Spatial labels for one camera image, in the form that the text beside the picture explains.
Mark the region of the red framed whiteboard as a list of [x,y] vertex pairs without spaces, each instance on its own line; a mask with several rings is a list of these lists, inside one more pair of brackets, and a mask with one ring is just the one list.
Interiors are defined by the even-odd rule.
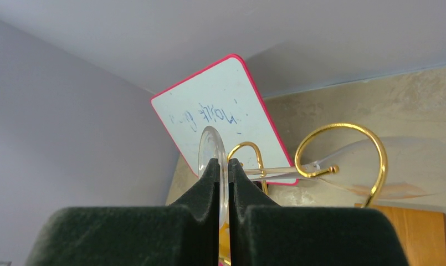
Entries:
[[230,54],[158,93],[150,103],[194,175],[205,127],[220,134],[226,153],[255,143],[267,168],[293,166],[245,61]]

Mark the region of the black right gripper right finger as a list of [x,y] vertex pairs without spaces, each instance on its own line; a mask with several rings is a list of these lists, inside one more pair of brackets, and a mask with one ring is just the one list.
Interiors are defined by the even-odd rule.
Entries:
[[407,265],[381,212],[354,207],[283,207],[229,161],[233,265]]

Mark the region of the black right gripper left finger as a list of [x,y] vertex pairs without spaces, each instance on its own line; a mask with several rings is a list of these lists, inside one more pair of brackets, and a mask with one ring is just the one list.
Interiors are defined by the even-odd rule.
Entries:
[[220,166],[168,206],[68,207],[40,230],[26,265],[217,265]]

